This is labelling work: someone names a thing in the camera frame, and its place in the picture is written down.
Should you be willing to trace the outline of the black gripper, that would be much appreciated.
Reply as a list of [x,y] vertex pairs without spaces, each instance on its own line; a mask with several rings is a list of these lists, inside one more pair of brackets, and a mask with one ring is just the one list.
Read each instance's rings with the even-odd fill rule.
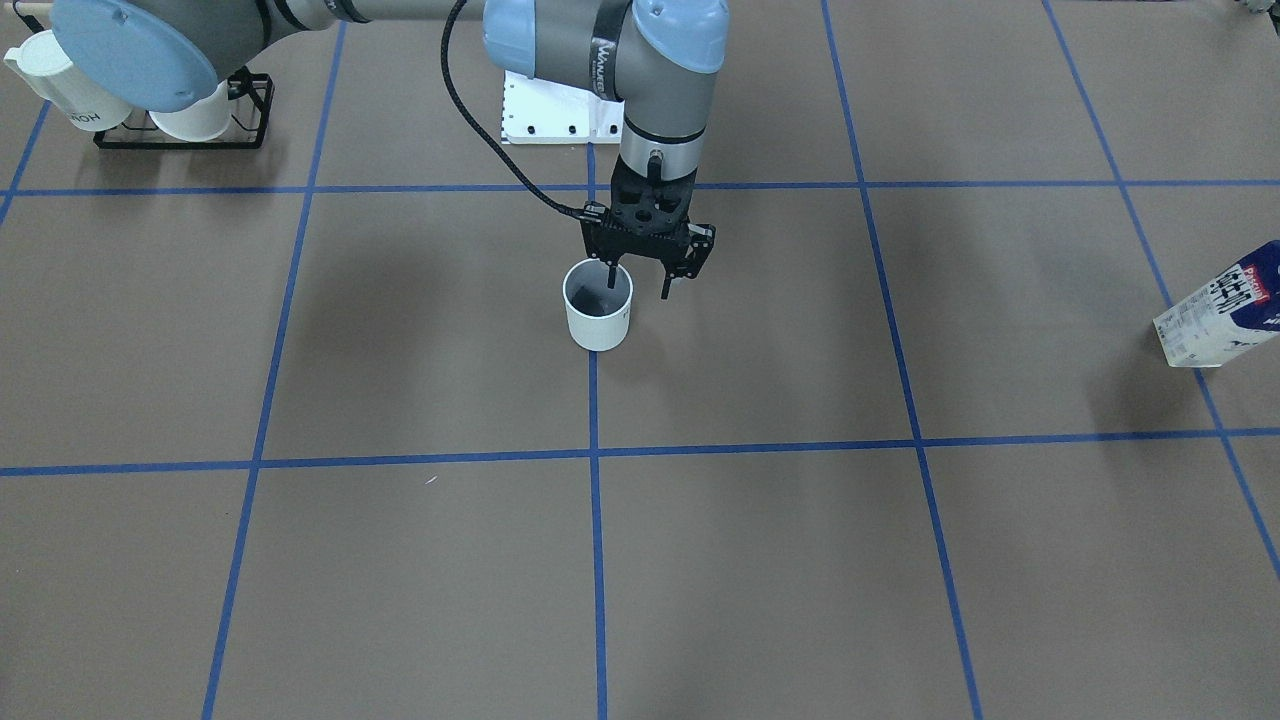
[[617,287],[622,256],[655,259],[663,266],[660,299],[701,273],[714,247],[716,228],[690,222],[689,209],[696,173],[655,183],[626,161],[617,160],[611,176],[611,205],[590,202],[581,219],[585,251],[605,265],[605,292]]

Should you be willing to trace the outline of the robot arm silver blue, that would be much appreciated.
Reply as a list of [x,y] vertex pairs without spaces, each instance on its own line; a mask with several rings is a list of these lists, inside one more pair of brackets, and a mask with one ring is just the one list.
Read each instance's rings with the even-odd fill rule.
[[[475,58],[623,108],[605,201],[559,202],[535,184],[466,106],[451,60],[456,28],[477,24]],[[663,282],[696,278],[716,228],[690,217],[718,74],[726,1],[56,1],[51,28],[76,67],[137,109],[178,111],[301,35],[393,29],[381,73],[436,77],[472,132],[521,186],[579,223],[585,254],[620,274],[648,258]]]

